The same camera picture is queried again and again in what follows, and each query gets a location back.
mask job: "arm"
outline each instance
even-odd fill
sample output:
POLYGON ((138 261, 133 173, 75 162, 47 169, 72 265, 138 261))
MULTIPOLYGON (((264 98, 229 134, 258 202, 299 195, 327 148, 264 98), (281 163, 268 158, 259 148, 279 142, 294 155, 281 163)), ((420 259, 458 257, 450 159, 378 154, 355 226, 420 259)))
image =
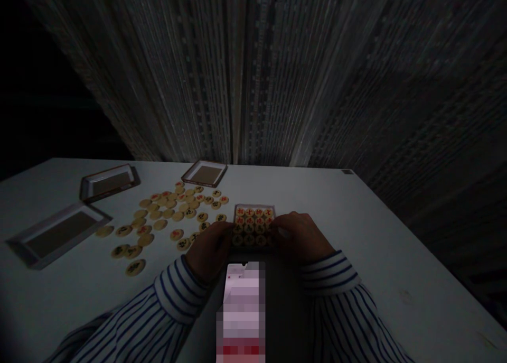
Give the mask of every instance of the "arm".
POLYGON ((334 250, 308 214, 279 216, 271 227, 280 249, 303 264, 314 361, 413 362, 383 324, 373 297, 343 252, 334 250), (277 227, 290 237, 281 236, 277 227))
POLYGON ((315 361, 413 362, 342 251, 303 266, 301 276, 311 296, 315 361))
POLYGON ((173 362, 205 304, 205 283, 225 262, 230 240, 218 248, 217 242, 230 226, 226 222, 213 224, 199 235, 187 255, 163 270, 152 285, 126 304, 72 331, 46 362, 173 362))

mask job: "blue striped sleeve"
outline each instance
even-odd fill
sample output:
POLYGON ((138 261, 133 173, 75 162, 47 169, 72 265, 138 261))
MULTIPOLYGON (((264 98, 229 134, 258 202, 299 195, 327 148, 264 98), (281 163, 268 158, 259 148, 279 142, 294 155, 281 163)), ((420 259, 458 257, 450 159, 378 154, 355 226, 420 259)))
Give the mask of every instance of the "blue striped sleeve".
POLYGON ((368 289, 341 250, 301 267, 312 302, 314 361, 413 362, 379 317, 368 289))
POLYGON ((45 362, 175 361, 207 290, 182 256, 133 299, 68 334, 45 362))

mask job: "person's right hand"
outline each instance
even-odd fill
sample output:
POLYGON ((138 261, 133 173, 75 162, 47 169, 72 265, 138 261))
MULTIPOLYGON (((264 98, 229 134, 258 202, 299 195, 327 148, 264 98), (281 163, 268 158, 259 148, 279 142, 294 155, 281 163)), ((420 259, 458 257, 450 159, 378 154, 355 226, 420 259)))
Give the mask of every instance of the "person's right hand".
POLYGON ((276 217, 271 223, 270 232, 282 252, 300 264, 312 263, 335 253, 307 213, 293 211, 276 217), (282 236, 277 230, 278 227, 289 231, 290 238, 282 236))

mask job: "smartphone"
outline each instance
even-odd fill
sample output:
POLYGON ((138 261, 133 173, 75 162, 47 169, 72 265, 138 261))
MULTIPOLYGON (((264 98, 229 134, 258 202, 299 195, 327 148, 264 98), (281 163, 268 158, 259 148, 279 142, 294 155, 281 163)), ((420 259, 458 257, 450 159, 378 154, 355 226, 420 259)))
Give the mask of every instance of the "smartphone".
POLYGON ((217 313, 216 362, 265 360, 263 263, 230 263, 217 313))
POLYGON ((223 288, 223 299, 222 303, 226 302, 226 299, 231 294, 231 288, 237 284, 238 280, 244 277, 245 269, 248 263, 230 263, 227 265, 226 270, 226 283, 223 288))

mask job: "hand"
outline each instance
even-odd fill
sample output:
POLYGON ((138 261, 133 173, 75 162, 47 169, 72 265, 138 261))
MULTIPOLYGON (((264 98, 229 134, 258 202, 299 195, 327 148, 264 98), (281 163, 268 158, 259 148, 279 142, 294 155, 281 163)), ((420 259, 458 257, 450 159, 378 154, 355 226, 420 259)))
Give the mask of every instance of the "hand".
POLYGON ((231 247, 234 223, 215 222, 198 235, 185 255, 192 273, 209 284, 222 269, 231 247))
POLYGON ((307 213, 293 211, 276 217, 271 223, 270 232, 280 250, 298 263, 312 263, 335 252, 307 213), (289 231, 291 237, 283 237, 278 232, 278 227, 289 231))

